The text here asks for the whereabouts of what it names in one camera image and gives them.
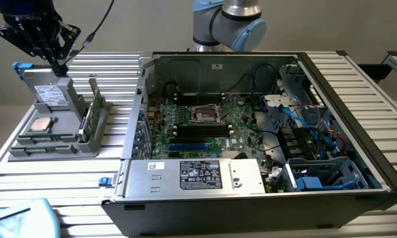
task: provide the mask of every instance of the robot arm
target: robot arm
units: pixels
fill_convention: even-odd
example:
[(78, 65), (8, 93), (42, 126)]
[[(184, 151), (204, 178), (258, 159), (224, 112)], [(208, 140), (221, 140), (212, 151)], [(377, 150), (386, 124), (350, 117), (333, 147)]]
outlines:
[(65, 76), (65, 58), (81, 30), (62, 22), (52, 0), (0, 0), (0, 13), (0, 36), (32, 57), (48, 60), (56, 76)]
[(252, 51), (266, 33), (258, 0), (194, 0), (193, 51)]

